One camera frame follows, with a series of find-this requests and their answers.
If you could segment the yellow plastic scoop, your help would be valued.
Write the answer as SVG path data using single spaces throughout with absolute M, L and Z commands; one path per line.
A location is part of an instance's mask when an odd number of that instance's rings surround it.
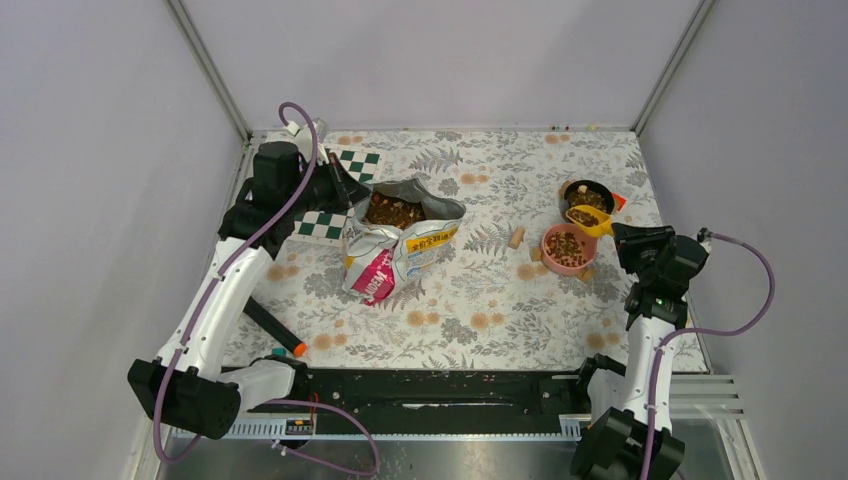
M 577 205 L 566 210 L 566 218 L 592 238 L 612 236 L 612 220 L 609 214 L 589 205 Z

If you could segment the cat food bag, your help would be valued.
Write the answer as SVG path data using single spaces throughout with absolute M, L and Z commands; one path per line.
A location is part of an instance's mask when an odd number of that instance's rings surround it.
M 343 229 L 343 290 L 367 305 L 397 294 L 444 257 L 465 214 L 418 178 L 371 185 Z

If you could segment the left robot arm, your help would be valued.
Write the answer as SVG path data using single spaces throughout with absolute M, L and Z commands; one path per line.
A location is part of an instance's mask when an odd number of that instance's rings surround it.
M 137 359 L 128 383 L 153 428 L 175 427 L 210 439 L 224 436 L 237 416 L 270 400 L 296 411 L 309 401 L 310 385 L 296 362 L 272 355 L 229 372 L 225 347 L 242 315 L 258 321 L 290 351 L 302 343 L 253 299 L 297 217 L 307 212 L 343 214 L 367 198 L 338 157 L 322 147 L 317 158 L 290 141 L 265 143 L 253 157 L 253 174 L 225 212 L 206 278 L 175 332 L 151 360 Z

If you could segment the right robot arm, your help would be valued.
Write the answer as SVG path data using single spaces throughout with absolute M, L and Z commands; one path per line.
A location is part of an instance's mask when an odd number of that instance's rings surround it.
M 597 354 L 581 366 L 573 396 L 591 421 L 570 472 L 579 479 L 669 479 L 685 456 L 670 418 L 672 359 L 688 320 L 684 296 L 709 252 L 670 226 L 613 222 L 606 232 L 620 266 L 636 278 L 624 301 L 628 356 L 621 363 Z

